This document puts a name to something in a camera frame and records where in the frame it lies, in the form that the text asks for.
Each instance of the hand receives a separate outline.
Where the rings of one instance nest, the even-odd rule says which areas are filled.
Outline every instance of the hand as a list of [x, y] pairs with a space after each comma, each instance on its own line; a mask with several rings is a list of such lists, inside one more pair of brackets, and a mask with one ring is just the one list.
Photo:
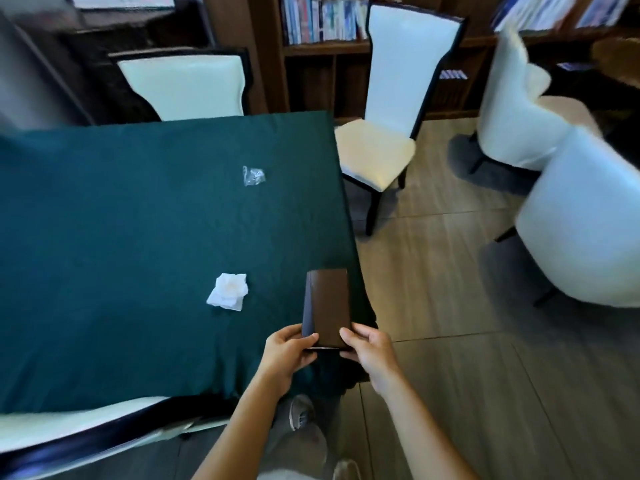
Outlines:
[[305, 349], [317, 342], [318, 334], [314, 333], [302, 339], [301, 331], [300, 323], [286, 326], [271, 334], [264, 345], [264, 353], [255, 377], [272, 384], [278, 398], [289, 391], [293, 373], [317, 359], [315, 352], [308, 353]]
[[385, 396], [390, 384], [404, 377], [391, 345], [391, 338], [383, 331], [352, 323], [355, 333], [348, 328], [340, 329], [340, 336], [354, 351], [340, 352], [340, 356], [360, 362], [371, 378], [373, 389]]

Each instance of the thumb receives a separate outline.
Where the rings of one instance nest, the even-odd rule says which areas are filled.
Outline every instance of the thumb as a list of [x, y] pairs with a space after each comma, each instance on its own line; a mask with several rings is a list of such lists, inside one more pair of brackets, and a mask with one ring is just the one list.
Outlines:
[[312, 333], [308, 337], [304, 337], [302, 339], [293, 339], [293, 340], [296, 341], [296, 345], [300, 350], [304, 350], [304, 349], [308, 349], [309, 347], [312, 347], [313, 344], [315, 344], [319, 338], [320, 338], [320, 335], [318, 335], [317, 333]]
[[340, 329], [340, 336], [344, 340], [345, 344], [353, 347], [356, 351], [358, 351], [365, 343], [368, 343], [366, 340], [361, 339], [354, 332], [345, 327]]

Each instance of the shoe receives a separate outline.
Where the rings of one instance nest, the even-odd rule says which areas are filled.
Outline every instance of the shoe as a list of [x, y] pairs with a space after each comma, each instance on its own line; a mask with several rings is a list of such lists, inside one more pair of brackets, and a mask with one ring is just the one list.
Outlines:
[[333, 480], [362, 480], [360, 469], [354, 460], [339, 460], [333, 470]]
[[295, 396], [289, 405], [289, 426], [292, 431], [304, 428], [306, 424], [316, 418], [314, 404], [307, 395], [299, 394]]

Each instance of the chair leg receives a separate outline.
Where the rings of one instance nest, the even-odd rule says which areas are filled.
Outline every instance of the chair leg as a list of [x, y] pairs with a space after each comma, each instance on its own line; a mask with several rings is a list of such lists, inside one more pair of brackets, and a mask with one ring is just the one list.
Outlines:
[[369, 213], [367, 214], [367, 235], [373, 234], [373, 227], [376, 225], [376, 218], [378, 217], [378, 208], [380, 206], [380, 199], [382, 198], [382, 192], [371, 192], [371, 206]]
[[502, 242], [505, 239], [513, 237], [514, 235], [518, 235], [518, 231], [516, 230], [516, 226], [509, 227], [506, 231], [500, 234], [498, 237], [494, 239], [496, 242]]
[[486, 155], [482, 155], [480, 158], [478, 158], [478, 160], [476, 160], [476, 163], [474, 163], [473, 167], [471, 167], [471, 170], [469, 170], [469, 175], [473, 175], [478, 168], [480, 168], [480, 165], [482, 165], [482, 163], [484, 163], [484, 161], [487, 160]]
[[406, 185], [406, 169], [409, 168], [408, 166], [404, 167], [404, 170], [402, 170], [402, 173], [398, 176], [398, 187], [400, 187], [401, 189], [404, 189], [404, 186]]
[[535, 300], [533, 302], [533, 306], [535, 306], [536, 308], [538, 308], [539, 306], [543, 305], [544, 303], [546, 303], [549, 299], [553, 298], [555, 295], [558, 294], [558, 288], [556, 288], [555, 286], [553, 288], [551, 288], [551, 290], [547, 291], [546, 293], [544, 293], [544, 295], [542, 295], [540, 298], [538, 298], [537, 300]]

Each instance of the person's left hand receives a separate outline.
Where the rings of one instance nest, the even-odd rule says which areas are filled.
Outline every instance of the person's left hand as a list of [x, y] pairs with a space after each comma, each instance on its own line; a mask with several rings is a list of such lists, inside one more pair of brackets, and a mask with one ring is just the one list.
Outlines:
[[318, 334], [314, 333], [302, 339], [301, 332], [300, 323], [286, 326], [271, 334], [264, 345], [262, 360], [255, 376], [270, 382], [275, 387], [278, 397], [289, 391], [295, 371], [317, 359], [315, 352], [308, 353], [305, 349], [317, 342]]

